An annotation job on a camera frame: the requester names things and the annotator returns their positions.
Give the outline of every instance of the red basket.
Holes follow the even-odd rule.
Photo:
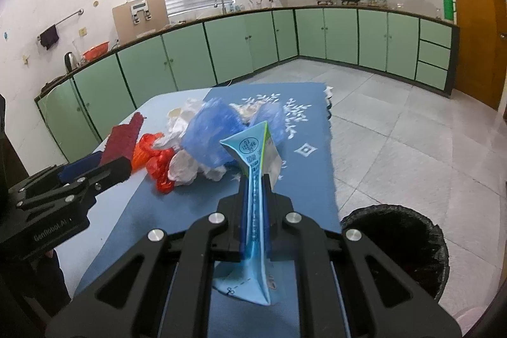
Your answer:
[[[91,48],[89,51],[85,52],[83,56],[85,59],[90,62],[94,59],[99,58],[100,56],[107,54],[107,50],[109,49],[109,42],[101,43],[95,48]]]

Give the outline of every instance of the countertop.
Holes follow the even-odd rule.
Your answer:
[[[417,17],[417,18],[421,18],[421,19],[426,19],[428,21],[440,23],[441,25],[446,25],[446,26],[450,26],[450,27],[457,27],[457,25],[450,23],[448,21],[439,20],[434,17],[419,15],[417,13],[407,12],[404,10],[393,10],[390,8],[360,6],[360,5],[330,5],[330,6],[308,5],[308,6],[278,7],[278,8],[265,8],[262,10],[244,10],[244,11],[240,11],[240,12],[228,13],[227,15],[208,16],[208,17],[199,18],[199,19],[196,19],[193,21],[189,21],[186,23],[182,23],[180,25],[173,25],[173,26],[171,26],[169,28],[165,28],[161,31],[151,33],[150,35],[146,35],[143,38],[139,38],[139,39],[136,39],[132,42],[125,43],[116,49],[112,49],[112,50],[108,51],[106,54],[100,56],[99,58],[90,61],[88,64],[80,66],[79,68],[74,69],[73,71],[67,73],[66,75],[53,80],[52,81],[53,84],[50,87],[47,87],[44,90],[44,92],[41,91],[41,93],[34,100],[35,100],[35,102],[38,102],[41,98],[46,96],[54,87],[64,83],[65,81],[72,78],[75,74],[79,73],[83,69],[87,68],[90,65],[93,65],[95,62],[101,61],[102,59],[107,58],[108,56],[114,55],[121,50],[127,49],[130,46],[133,46],[133,45],[136,45],[140,42],[146,41],[147,39],[154,38],[155,36],[160,36],[160,35],[163,35],[165,33],[171,32],[171,31],[175,31],[176,29],[181,29],[181,28],[185,28],[187,26],[196,25],[197,23],[214,21],[216,19],[221,19],[221,18],[228,17],[228,16],[247,15],[249,13],[267,12],[267,11],[271,11],[271,10],[301,10],[301,9],[315,9],[315,8],[351,8],[351,9],[356,9],[356,10],[377,10],[377,11],[382,11],[382,12],[399,13],[400,15],[408,15],[408,16],[413,16],[413,17]]]

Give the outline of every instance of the blue plastic bag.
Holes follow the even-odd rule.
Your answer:
[[[250,126],[266,121],[269,132],[276,146],[280,145],[287,138],[285,113],[278,102],[267,102],[255,113]]]
[[[220,144],[247,127],[239,114],[221,98],[212,98],[190,121],[181,146],[192,158],[210,168],[232,161],[232,156]]]
[[[242,227],[244,256],[239,263],[216,264],[213,287],[219,292],[260,305],[273,305],[283,297],[280,262],[271,262],[269,221],[262,188],[262,176],[268,174],[271,186],[278,180],[282,160],[269,134],[266,122],[257,124],[222,141],[239,161],[248,177],[246,226]]]

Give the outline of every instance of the table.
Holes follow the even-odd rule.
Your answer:
[[[160,95],[138,110],[146,117],[141,134],[163,131],[166,114],[187,98],[207,101],[220,97],[237,104],[280,102],[286,111],[288,139],[278,148],[283,165],[274,191],[289,196],[296,211],[315,219],[322,228],[339,232],[324,90],[322,83],[241,84]],[[69,293],[83,290],[149,230],[174,233],[187,229],[196,219],[215,211],[219,199],[236,193],[238,185],[238,171],[232,169],[220,182],[200,177],[188,187],[162,195],[143,170],[99,195],[88,214],[90,227],[57,248]],[[286,298],[272,307],[213,291],[209,337],[298,336],[294,268],[292,262],[284,265]]]

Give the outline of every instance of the orange plastic bag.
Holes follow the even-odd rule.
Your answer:
[[[144,134],[135,146],[132,157],[132,170],[137,171],[146,165],[149,175],[155,179],[157,189],[163,194],[170,193],[174,188],[174,181],[167,178],[169,163],[175,152],[174,149],[153,149],[153,143],[163,134]]]
[[[161,132],[158,134],[144,134],[136,144],[134,154],[132,156],[132,172],[136,172],[143,168],[150,158],[156,155],[155,149],[152,149],[154,141],[163,136]]]

